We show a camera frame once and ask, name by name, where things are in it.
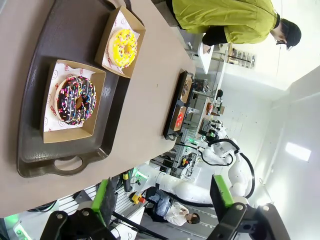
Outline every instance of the blue jeans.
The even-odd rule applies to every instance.
[[[157,189],[155,195],[150,196],[149,199],[157,203],[155,213],[161,217],[164,217],[170,208],[169,196],[162,190]]]

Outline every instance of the baseball cap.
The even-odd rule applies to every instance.
[[[290,50],[300,42],[301,30],[295,23],[288,21],[287,19],[282,18],[281,23],[283,26],[282,32],[286,36],[286,43],[283,44],[286,44],[286,49]]]

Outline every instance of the white paper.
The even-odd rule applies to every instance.
[[[106,48],[104,51],[104,55],[103,55],[103,59],[102,59],[102,65],[105,65],[109,68],[111,68],[114,71],[117,71],[118,73],[124,74],[124,72],[122,71],[121,67],[118,67],[116,65],[114,65],[109,57],[109,53],[108,53],[108,45],[109,45],[109,40],[112,37],[113,34],[115,34],[117,31],[121,30],[121,29],[130,29],[132,31],[132,28],[130,27],[128,21],[126,20],[124,14],[119,11],[118,15],[116,16],[111,32],[110,32],[110,36],[108,38],[108,42],[106,44]],[[133,31],[135,39],[138,40],[140,34]]]
[[[57,88],[59,85],[66,80],[66,78],[72,76],[84,76],[85,78],[90,79],[91,75],[95,72],[89,71],[83,68],[73,69],[67,64],[58,63],[54,66],[54,71],[51,78],[49,94],[47,97],[46,105],[45,105],[45,113],[44,113],[44,123],[43,123],[43,131],[50,132],[50,131],[57,131],[62,129],[75,129],[81,128],[81,124],[76,125],[69,125],[66,124],[64,121],[61,121],[55,111],[54,107],[54,98],[56,95]]]

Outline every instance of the person's hand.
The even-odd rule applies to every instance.
[[[211,46],[203,44],[202,48],[203,48],[203,54],[206,54],[210,52]]]

